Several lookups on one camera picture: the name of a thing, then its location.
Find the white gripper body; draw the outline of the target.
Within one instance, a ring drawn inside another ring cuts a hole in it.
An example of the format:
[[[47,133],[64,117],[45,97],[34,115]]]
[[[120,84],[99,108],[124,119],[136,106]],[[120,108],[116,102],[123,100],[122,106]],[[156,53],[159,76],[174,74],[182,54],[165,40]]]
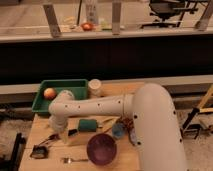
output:
[[[60,116],[50,117],[50,126],[64,144],[68,143],[68,118]]]

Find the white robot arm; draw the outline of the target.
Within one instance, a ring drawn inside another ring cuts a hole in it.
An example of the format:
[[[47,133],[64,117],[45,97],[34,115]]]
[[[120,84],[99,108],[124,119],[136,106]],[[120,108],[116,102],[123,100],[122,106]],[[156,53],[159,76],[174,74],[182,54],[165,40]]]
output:
[[[62,133],[72,116],[117,115],[133,119],[141,171],[188,171],[173,100],[159,84],[146,83],[133,94],[75,100],[61,91],[48,108],[50,125]]]

